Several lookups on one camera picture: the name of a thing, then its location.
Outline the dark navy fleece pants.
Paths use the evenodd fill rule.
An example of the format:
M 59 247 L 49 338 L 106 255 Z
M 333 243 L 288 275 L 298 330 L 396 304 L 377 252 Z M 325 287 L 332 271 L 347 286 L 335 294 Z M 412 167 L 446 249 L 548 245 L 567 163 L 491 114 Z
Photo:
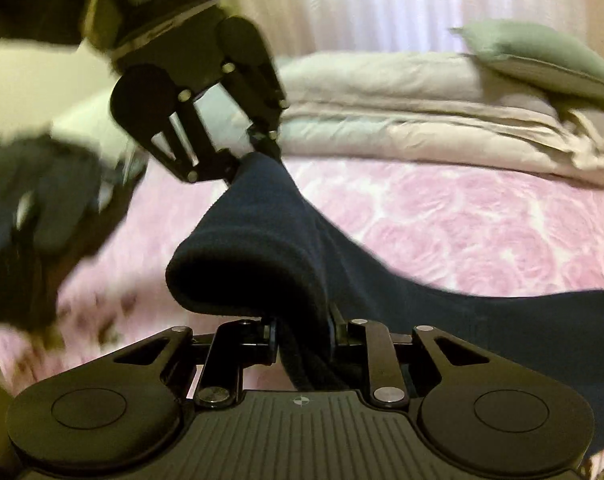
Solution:
M 595 415 L 592 450 L 604 449 L 604 290 L 482 297 L 409 280 L 352 242 L 265 155 L 242 159 L 175 250 L 165 280 L 189 311 L 275 322 L 283 364 L 301 389 L 341 382 L 332 310 L 396 333 L 435 326 L 575 388 Z

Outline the pile of dark clothes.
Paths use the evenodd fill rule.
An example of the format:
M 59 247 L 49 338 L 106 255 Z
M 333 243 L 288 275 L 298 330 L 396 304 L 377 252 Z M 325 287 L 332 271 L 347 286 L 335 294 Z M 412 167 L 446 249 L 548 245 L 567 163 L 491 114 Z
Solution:
M 125 218 L 146 165 L 48 133 L 0 144 L 0 325 L 55 322 L 61 285 Z

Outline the white pillow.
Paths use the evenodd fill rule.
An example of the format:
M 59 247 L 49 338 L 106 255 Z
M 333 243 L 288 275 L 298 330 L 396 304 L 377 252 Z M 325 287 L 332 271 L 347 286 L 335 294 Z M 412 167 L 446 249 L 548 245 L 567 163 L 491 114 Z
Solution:
M 111 115 L 111 92 L 102 90 L 72 106 L 49 122 L 48 131 L 55 139 L 89 148 L 115 167 L 130 162 L 137 148 Z

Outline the beige folded blanket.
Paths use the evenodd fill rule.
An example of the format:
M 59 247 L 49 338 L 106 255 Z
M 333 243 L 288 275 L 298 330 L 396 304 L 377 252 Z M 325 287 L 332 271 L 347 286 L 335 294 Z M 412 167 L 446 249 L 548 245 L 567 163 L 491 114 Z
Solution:
M 604 104 L 554 98 L 468 54 L 323 52 L 284 62 L 281 145 L 552 174 L 604 188 Z

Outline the green cushion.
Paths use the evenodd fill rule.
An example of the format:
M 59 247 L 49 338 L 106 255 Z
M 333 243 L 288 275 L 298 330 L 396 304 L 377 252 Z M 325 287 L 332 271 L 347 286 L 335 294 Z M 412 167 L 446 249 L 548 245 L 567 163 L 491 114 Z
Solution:
M 604 58 L 571 35 L 515 20 L 472 22 L 451 33 L 495 72 L 551 92 L 604 100 Z

